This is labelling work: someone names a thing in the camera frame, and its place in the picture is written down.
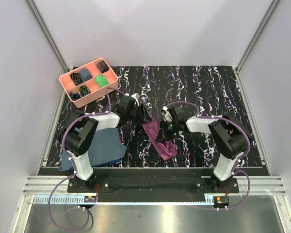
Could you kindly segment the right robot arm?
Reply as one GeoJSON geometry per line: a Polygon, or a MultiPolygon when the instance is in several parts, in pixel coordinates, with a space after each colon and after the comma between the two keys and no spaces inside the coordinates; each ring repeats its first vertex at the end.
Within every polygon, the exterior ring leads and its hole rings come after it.
{"type": "Polygon", "coordinates": [[[181,106],[163,107],[163,118],[156,142],[171,140],[179,132],[207,133],[217,146],[220,156],[210,178],[207,178],[204,189],[222,192],[231,182],[236,163],[249,153],[250,134],[233,113],[222,116],[190,116],[181,106]]]}

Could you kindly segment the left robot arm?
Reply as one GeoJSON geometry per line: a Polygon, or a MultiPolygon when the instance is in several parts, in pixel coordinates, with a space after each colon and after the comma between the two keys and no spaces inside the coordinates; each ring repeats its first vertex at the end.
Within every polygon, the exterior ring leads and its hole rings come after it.
{"type": "Polygon", "coordinates": [[[73,167],[70,185],[84,192],[96,188],[93,167],[117,163],[126,153],[118,129],[128,122],[141,125],[150,121],[137,93],[125,94],[105,113],[74,112],[59,138],[73,167]]]}

